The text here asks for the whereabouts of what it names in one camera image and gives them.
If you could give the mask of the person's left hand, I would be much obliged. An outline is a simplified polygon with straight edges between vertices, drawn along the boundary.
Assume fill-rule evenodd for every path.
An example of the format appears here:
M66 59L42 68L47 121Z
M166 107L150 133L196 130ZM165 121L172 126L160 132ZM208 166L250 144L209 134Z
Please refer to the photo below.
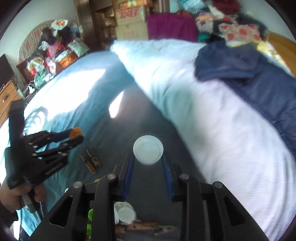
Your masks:
M5 179L1 185L1 203L10 213L14 213L16 210L23 208L22 196L31 190L34 190L36 202L43 202L45 200L47 193L43 184L33 187L30 184L23 183L14 189L10 189Z

